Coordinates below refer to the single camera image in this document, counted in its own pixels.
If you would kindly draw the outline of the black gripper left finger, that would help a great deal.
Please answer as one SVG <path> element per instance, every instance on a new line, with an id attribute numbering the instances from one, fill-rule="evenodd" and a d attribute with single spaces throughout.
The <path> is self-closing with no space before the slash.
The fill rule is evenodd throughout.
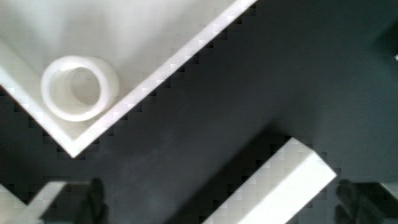
<path id="1" fill-rule="evenodd" d="M 97 178 L 65 184 L 40 220 L 42 224 L 110 224 L 104 185 Z"/>

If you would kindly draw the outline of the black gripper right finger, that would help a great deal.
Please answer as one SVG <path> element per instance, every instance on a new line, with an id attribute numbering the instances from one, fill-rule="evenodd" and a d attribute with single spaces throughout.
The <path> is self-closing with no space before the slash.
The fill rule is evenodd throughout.
<path id="1" fill-rule="evenodd" d="M 351 182 L 335 187 L 333 224 L 398 224 L 398 182 Z"/>

